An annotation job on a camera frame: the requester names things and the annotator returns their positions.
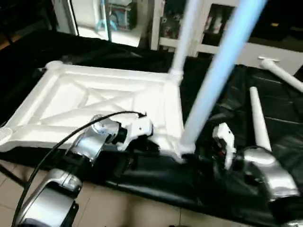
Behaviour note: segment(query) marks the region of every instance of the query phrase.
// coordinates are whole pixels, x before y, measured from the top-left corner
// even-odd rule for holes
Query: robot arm
[[[279,225],[303,227],[303,197],[293,177],[271,152],[258,147],[237,154],[234,135],[226,123],[215,127],[213,138],[220,147],[215,160],[221,164],[222,172],[237,166],[237,170],[260,183],[261,193],[266,195],[269,209]]]
[[[88,127],[24,203],[17,225],[71,226],[79,208],[75,199],[103,146],[114,144],[118,150],[124,151],[132,140],[151,136],[152,129],[147,117],[136,119],[126,128],[108,118]]]

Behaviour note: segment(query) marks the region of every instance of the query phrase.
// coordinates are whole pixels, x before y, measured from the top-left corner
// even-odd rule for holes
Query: silver metal housing
[[[245,172],[253,175],[266,187],[270,201],[288,196],[300,196],[293,177],[284,170],[273,155],[265,150],[248,149],[244,152]]]
[[[55,182],[70,191],[80,190],[82,187],[82,182],[77,177],[61,169],[52,169],[22,206],[16,223],[20,224],[27,218],[33,218],[50,226],[60,226],[55,223],[64,220],[62,218],[67,215],[74,199],[47,189],[46,186],[50,182]]]

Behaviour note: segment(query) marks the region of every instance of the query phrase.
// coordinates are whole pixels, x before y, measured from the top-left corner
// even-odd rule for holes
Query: white pipe
[[[267,128],[262,112],[262,106],[256,87],[250,88],[250,102],[252,109],[252,119],[254,123],[255,139],[258,146],[271,151]]]
[[[187,1],[178,46],[169,70],[171,79],[177,84],[180,84],[183,78],[183,67],[193,37],[193,31],[196,29],[194,24],[196,24],[195,20],[199,14],[200,5],[201,0]]]
[[[266,0],[242,0],[234,11],[230,27],[221,42],[219,52],[212,61],[185,124],[185,130],[176,149],[180,153],[193,152],[215,102],[247,42]]]
[[[272,60],[264,59],[261,62],[261,66],[277,75],[279,78],[284,80],[289,85],[293,86],[294,88],[298,89],[299,91],[303,92],[303,82],[299,81],[296,77],[290,75],[284,69],[277,66]]]

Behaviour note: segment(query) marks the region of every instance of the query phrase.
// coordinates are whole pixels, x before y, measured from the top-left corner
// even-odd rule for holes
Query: tile floor
[[[32,168],[0,160],[7,169],[23,179],[28,178]],[[46,175],[40,171],[30,193]],[[0,220],[1,227],[9,227],[22,188],[0,174]],[[84,183],[77,198],[80,208],[74,227],[243,227],[244,225],[214,218],[208,215],[180,209],[139,196],[118,192],[109,188]]]

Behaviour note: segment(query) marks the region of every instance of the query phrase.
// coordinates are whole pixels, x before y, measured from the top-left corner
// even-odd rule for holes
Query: black tablecloth
[[[168,72],[173,55],[112,44],[51,31],[39,31],[0,51],[0,121],[14,113],[41,78],[49,61],[85,66]],[[188,58],[180,86],[186,120],[211,62],[209,57]],[[248,89],[257,86],[275,156],[303,192],[303,96],[270,72],[236,66],[197,141],[194,161],[179,164],[170,157],[103,153],[88,178],[92,182],[154,200],[253,225],[274,225],[265,198],[256,186],[232,173],[224,184],[214,181],[209,162],[211,131],[227,122],[237,148],[254,145]],[[0,158],[35,166],[47,149],[15,148]],[[52,157],[48,166],[54,162]]]

